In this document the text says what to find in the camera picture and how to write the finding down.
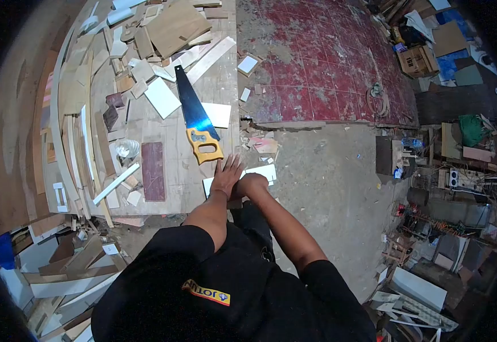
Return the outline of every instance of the black t-shirt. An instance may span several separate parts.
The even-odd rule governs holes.
[[[195,226],[160,229],[93,311],[100,341],[375,341],[375,327],[326,260],[300,279],[228,224],[214,253]]]

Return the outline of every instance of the saw blade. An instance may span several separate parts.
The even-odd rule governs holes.
[[[178,85],[178,97],[182,104],[182,112],[184,113],[184,121],[186,128],[195,128],[198,131],[207,131],[214,139],[220,141],[220,137],[212,126],[209,116],[205,112],[201,101],[197,97],[195,90],[182,66],[175,66],[176,84]]]

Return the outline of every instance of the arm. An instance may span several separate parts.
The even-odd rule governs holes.
[[[313,261],[328,260],[304,226],[269,194],[268,180],[264,176],[245,174],[238,182],[237,192],[247,196],[260,209],[298,274]]]
[[[215,252],[224,244],[228,219],[226,204],[231,196],[231,188],[239,180],[244,168],[243,163],[239,164],[239,154],[233,162],[232,160],[233,156],[230,154],[222,169],[222,161],[218,159],[209,198],[193,209],[184,221],[184,224],[198,226],[209,233]]]

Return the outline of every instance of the water bottle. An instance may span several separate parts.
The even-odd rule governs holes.
[[[115,150],[123,158],[134,158],[140,152],[140,144],[136,140],[123,139],[115,143]]]
[[[404,147],[412,147],[412,148],[422,148],[423,147],[423,141],[421,141],[419,139],[403,138],[401,140],[401,144]]]

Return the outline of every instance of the tiled floor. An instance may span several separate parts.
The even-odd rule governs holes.
[[[252,93],[241,105],[255,122],[416,125],[408,78],[356,0],[237,2],[239,51],[266,59],[249,80],[239,80],[239,87],[260,83],[266,90],[261,95]],[[374,117],[366,103],[366,91],[375,82],[381,82],[389,95],[391,112],[385,118]]]

